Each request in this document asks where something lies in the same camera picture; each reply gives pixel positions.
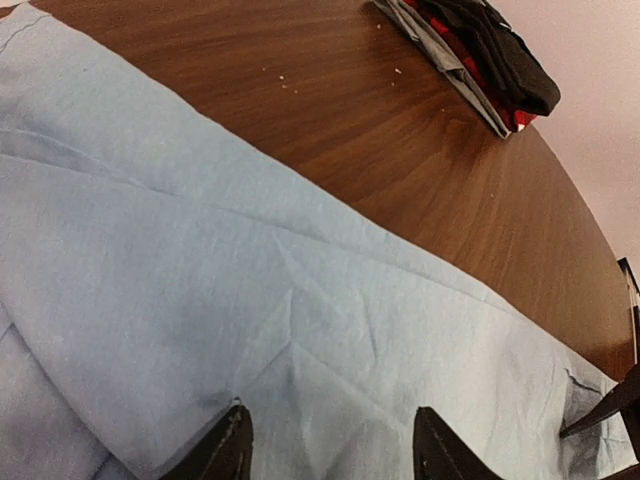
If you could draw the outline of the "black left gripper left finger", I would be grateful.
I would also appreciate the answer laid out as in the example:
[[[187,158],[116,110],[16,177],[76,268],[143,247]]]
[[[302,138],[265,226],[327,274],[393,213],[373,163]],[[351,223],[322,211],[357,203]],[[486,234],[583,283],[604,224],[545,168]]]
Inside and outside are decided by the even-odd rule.
[[[253,443],[251,413],[236,402],[164,480],[250,480]]]

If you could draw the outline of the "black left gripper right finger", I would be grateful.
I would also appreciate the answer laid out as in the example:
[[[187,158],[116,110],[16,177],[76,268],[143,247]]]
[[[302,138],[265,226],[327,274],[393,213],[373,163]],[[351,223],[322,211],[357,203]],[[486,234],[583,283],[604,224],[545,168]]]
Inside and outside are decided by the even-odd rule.
[[[500,480],[431,407],[419,407],[412,438],[416,480]]]

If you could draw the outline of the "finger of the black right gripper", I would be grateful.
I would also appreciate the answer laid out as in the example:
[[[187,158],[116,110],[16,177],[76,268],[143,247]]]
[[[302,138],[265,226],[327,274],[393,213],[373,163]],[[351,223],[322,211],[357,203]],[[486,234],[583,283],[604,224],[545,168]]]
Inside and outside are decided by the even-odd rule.
[[[614,387],[584,417],[565,427],[561,438],[577,434],[583,430],[620,413],[631,440],[639,439],[639,365],[635,365],[624,380]]]

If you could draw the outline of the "light blue long sleeve shirt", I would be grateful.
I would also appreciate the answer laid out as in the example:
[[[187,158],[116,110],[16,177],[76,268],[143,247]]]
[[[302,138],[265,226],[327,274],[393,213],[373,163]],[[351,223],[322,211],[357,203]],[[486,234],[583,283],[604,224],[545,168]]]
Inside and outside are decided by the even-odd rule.
[[[159,479],[236,402],[251,479],[415,479],[419,407],[506,479],[631,466],[610,378],[31,5],[1,21],[1,475]]]

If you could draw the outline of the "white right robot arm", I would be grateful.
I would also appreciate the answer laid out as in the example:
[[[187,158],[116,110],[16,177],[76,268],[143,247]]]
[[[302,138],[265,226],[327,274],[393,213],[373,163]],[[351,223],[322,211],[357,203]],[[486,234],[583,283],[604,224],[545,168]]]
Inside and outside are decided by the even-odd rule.
[[[620,414],[634,450],[639,452],[639,283],[635,279],[627,258],[618,261],[625,277],[630,306],[634,348],[634,366],[624,380],[615,386],[585,416],[560,432],[561,438],[585,431],[609,417]]]

